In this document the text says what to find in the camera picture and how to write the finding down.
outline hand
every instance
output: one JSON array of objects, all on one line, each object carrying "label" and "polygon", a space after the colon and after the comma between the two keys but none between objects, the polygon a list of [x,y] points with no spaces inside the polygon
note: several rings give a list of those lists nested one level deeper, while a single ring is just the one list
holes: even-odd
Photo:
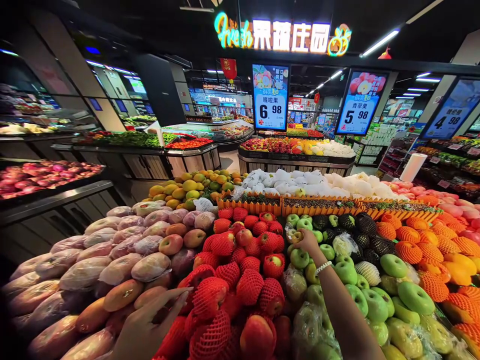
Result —
[{"label": "hand", "polygon": [[[165,291],[155,300],[127,317],[109,360],[150,360],[167,335],[175,318],[185,305],[193,287],[181,287]],[[178,298],[161,324],[152,320],[169,300]]]}]

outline price sign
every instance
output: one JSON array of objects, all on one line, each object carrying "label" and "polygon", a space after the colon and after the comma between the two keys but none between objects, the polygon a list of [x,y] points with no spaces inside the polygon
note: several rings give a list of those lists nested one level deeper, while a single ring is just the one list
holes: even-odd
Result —
[{"label": "price sign", "polygon": [[459,79],[436,115],[426,124],[421,139],[451,139],[480,101],[480,80]]},{"label": "price sign", "polygon": [[352,71],[340,118],[335,127],[336,135],[365,136],[377,109],[387,82],[387,73]]},{"label": "price sign", "polygon": [[446,188],[448,188],[448,187],[450,186],[450,183],[449,183],[448,181],[445,181],[445,180],[440,180],[440,181],[438,182],[438,186],[446,189]]},{"label": "price sign", "polygon": [[254,64],[252,68],[255,128],[286,131],[288,66]]}]

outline pink apple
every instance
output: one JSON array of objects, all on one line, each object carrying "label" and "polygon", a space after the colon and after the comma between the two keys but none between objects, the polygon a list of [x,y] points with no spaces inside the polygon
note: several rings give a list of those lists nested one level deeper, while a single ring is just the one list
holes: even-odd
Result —
[{"label": "pink apple", "polygon": [[184,245],[184,240],[178,234],[168,235],[164,237],[158,244],[158,251],[165,255],[175,255],[178,253],[182,246]]}]

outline fluorescent light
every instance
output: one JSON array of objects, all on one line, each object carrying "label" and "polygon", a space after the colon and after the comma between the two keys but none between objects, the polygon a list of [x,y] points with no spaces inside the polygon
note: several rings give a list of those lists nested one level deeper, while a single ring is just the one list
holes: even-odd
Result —
[{"label": "fluorescent light", "polygon": [[424,82],[424,83],[439,83],[440,82],[440,79],[434,79],[434,78],[430,78],[430,77],[421,77],[421,78],[417,78],[415,80],[420,81],[420,82]]},{"label": "fluorescent light", "polygon": [[367,51],[365,51],[363,54],[360,54],[360,57],[365,57],[373,53],[376,49],[381,47],[383,44],[388,42],[390,39],[395,37],[399,33],[398,30],[393,30],[391,33],[389,33],[387,36],[385,36],[382,40],[377,42],[375,45],[373,45],[371,48],[369,48]]}]

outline illuminated store sign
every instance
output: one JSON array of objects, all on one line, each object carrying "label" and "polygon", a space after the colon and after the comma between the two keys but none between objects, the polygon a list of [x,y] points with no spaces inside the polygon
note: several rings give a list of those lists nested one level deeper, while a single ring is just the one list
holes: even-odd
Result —
[{"label": "illuminated store sign", "polygon": [[292,53],[342,56],[349,48],[352,31],[345,24],[330,36],[330,24],[291,23],[288,21],[247,20],[237,23],[220,12],[214,22],[218,40],[223,48],[253,48]]}]

